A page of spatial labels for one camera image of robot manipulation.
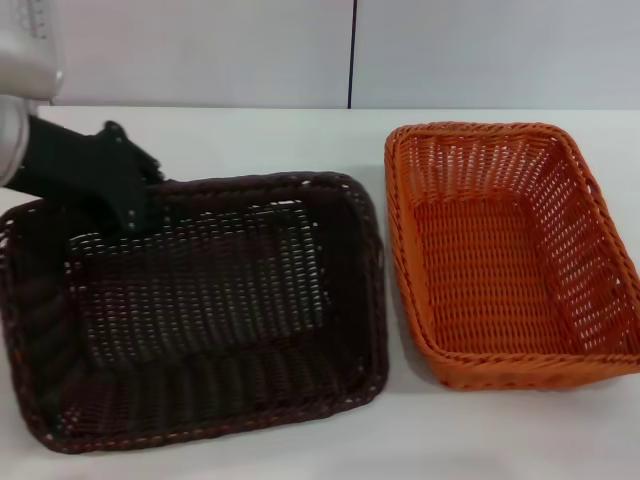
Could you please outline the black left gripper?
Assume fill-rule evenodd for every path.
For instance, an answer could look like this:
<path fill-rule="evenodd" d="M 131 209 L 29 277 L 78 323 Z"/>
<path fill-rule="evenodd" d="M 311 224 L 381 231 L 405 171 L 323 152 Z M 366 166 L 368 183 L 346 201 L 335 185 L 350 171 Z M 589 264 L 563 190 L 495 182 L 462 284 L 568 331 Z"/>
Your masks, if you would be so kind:
<path fill-rule="evenodd" d="M 13 189 L 73 207 L 105 234 L 144 234 L 165 223 L 167 208 L 147 192 L 165 181 L 161 164 L 114 121 L 84 135 L 31 115 Z"/>

